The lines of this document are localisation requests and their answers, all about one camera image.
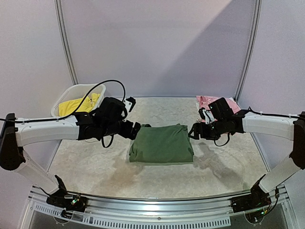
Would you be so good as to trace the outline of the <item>green sleeveless shirt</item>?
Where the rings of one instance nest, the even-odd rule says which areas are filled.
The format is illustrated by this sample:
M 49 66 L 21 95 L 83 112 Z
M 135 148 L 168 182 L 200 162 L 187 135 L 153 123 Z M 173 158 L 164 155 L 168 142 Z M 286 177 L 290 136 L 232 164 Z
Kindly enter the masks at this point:
M 142 125 L 129 150 L 129 162 L 148 164 L 186 164 L 193 162 L 188 126 Z

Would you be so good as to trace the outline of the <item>yellow garment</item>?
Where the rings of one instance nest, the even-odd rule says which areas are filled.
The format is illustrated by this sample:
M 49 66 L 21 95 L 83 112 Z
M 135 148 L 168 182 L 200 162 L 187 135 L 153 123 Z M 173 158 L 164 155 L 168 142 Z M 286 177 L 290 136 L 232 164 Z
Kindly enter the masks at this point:
M 100 94 L 97 93 L 92 93 L 91 95 L 87 96 L 82 102 L 81 106 L 78 108 L 77 112 L 90 112 L 97 104 L 99 97 Z M 59 116 L 63 117 L 73 113 L 81 101 L 82 98 L 79 98 L 60 103 L 58 107 Z

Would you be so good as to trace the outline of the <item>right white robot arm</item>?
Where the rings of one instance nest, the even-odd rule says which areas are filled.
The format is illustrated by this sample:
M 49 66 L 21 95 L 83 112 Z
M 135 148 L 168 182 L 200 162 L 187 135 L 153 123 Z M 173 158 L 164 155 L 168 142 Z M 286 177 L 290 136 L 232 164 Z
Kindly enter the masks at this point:
M 246 198 L 250 208 L 264 202 L 265 195 L 305 168 L 305 114 L 267 114 L 252 108 L 233 112 L 225 98 L 199 109 L 202 122 L 191 127 L 189 137 L 216 141 L 224 134 L 249 133 L 269 171 Z

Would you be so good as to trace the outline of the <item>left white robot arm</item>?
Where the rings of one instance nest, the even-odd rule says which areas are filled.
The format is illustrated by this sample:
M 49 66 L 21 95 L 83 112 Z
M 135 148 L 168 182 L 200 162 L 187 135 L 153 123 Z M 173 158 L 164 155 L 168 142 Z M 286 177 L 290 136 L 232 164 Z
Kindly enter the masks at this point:
M 120 101 L 105 97 L 91 112 L 75 112 L 64 118 L 24 119 L 8 114 L 0 134 L 0 166 L 14 171 L 40 187 L 60 207 L 67 207 L 71 197 L 57 175 L 50 175 L 26 153 L 24 147 L 55 140 L 96 139 L 120 135 L 134 140 L 141 125 L 126 118 L 136 104 L 133 97 Z

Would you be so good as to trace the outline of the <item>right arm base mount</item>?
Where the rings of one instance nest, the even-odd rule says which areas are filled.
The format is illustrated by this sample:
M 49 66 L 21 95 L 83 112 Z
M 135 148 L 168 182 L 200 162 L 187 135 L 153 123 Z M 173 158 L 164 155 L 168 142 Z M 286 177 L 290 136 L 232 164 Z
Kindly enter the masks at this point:
M 275 203 L 272 206 L 272 201 L 269 193 L 265 193 L 259 187 L 260 181 L 265 177 L 263 175 L 256 183 L 251 187 L 248 195 L 239 197 L 233 197 L 230 199 L 231 208 L 234 213 L 245 212 L 245 219 L 251 224 L 259 224 L 276 207 L 279 199 L 279 189 L 275 188 Z

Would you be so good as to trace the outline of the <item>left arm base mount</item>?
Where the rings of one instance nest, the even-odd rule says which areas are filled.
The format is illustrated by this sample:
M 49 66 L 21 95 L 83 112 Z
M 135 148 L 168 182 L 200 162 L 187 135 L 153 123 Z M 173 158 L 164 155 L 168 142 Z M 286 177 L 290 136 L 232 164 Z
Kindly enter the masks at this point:
M 53 194 L 48 194 L 46 203 L 62 208 L 60 216 L 65 219 L 71 219 L 74 212 L 84 213 L 88 199 L 81 194 L 69 194 L 63 180 L 57 175 L 55 178 L 59 183 L 59 189 Z

